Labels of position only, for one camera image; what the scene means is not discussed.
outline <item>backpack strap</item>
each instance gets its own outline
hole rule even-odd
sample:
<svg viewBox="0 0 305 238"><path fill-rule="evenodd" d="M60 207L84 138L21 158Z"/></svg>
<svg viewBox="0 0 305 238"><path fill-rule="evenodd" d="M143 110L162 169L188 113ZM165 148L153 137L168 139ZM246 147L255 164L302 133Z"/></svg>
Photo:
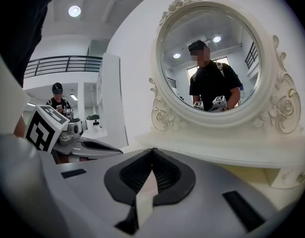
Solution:
<svg viewBox="0 0 305 238"><path fill-rule="evenodd" d="M223 77L225 77L224 72L223 72L223 64L220 62L216 62L217 68L220 70L221 74L223 75Z"/></svg>
<svg viewBox="0 0 305 238"><path fill-rule="evenodd" d="M193 76L192 76L192 78L191 79L193 79L193 81L195 82L195 79L196 79L196 73L194 73L193 74Z"/></svg>

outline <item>black cap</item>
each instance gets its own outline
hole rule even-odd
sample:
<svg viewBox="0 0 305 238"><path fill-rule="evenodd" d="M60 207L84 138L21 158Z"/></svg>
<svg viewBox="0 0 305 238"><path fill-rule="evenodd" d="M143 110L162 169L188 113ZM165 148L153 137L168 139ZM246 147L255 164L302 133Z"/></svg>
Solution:
<svg viewBox="0 0 305 238"><path fill-rule="evenodd" d="M196 42L193 42L188 47L188 50L190 52L195 51L195 50L205 50L205 49L207 49L207 45L204 42L200 41L200 40L198 40Z"/></svg>
<svg viewBox="0 0 305 238"><path fill-rule="evenodd" d="M63 88L62 88L62 85L60 83L55 83L53 86L52 86L52 92L53 94L62 94L63 93Z"/></svg>

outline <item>black railing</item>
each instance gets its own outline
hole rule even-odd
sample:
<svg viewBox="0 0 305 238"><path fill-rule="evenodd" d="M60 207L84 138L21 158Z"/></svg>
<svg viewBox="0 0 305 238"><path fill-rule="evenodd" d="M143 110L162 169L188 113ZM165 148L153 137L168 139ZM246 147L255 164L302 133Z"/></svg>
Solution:
<svg viewBox="0 0 305 238"><path fill-rule="evenodd" d="M251 65L253 64L253 62L256 61L257 56L258 56L258 52L257 52L256 46L255 46L254 43L252 43L252 45L251 45L251 47L250 47L250 50L249 50L249 52L248 52L248 55L247 55L247 57L246 57L246 60L245 60L248 69L251 67Z"/></svg>
<svg viewBox="0 0 305 238"><path fill-rule="evenodd" d="M171 78L168 77L168 80L169 80L170 85L171 85L173 88L176 88L176 87L177 87L176 81L175 81L174 79L171 79Z"/></svg>
<svg viewBox="0 0 305 238"><path fill-rule="evenodd" d="M90 56L60 56L31 60L24 77L33 77L58 72L92 71L99 72L102 58Z"/></svg>

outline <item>black t-shirt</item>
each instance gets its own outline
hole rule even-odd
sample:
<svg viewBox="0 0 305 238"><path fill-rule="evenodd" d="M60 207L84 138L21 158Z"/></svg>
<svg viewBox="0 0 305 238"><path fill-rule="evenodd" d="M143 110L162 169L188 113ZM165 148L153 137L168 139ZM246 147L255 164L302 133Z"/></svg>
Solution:
<svg viewBox="0 0 305 238"><path fill-rule="evenodd" d="M62 105L62 109L71 109L71 106L69 105L68 101L61 98L61 102L57 102L54 97L49 99L48 102L46 103L46 105L50 105L52 108L54 108L55 110L57 109L58 105Z"/></svg>
<svg viewBox="0 0 305 238"><path fill-rule="evenodd" d="M242 83L233 69L226 63L222 64L223 73L217 64L211 61L206 67L200 67L190 80L190 95L200 95L204 110L208 111L213 106L213 100L217 96L224 95L228 101L230 89L241 87Z"/></svg>
<svg viewBox="0 0 305 238"><path fill-rule="evenodd" d="M0 54L21 87L51 1L0 0Z"/></svg>

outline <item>man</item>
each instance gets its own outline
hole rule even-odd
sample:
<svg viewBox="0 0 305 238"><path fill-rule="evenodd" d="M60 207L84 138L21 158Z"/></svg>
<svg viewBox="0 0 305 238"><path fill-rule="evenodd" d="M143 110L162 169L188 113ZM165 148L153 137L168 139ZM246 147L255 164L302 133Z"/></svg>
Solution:
<svg viewBox="0 0 305 238"><path fill-rule="evenodd" d="M24 72L41 41L42 25L52 0L0 0L0 54L14 78L23 87ZM14 134L23 137L20 117Z"/></svg>
<svg viewBox="0 0 305 238"><path fill-rule="evenodd" d="M53 98L49 99L47 105L56 109L59 113L64 115L64 109L71 109L68 101L62 98L63 88L60 83L55 83L52 86Z"/></svg>
<svg viewBox="0 0 305 238"><path fill-rule="evenodd" d="M242 85L233 69L225 63L218 65L211 61L210 50L202 41L192 43L188 50L199 66L190 79L189 94L193 96L193 103L202 100L204 110L209 111L213 100L224 95L227 109L232 109L241 98L239 87Z"/></svg>

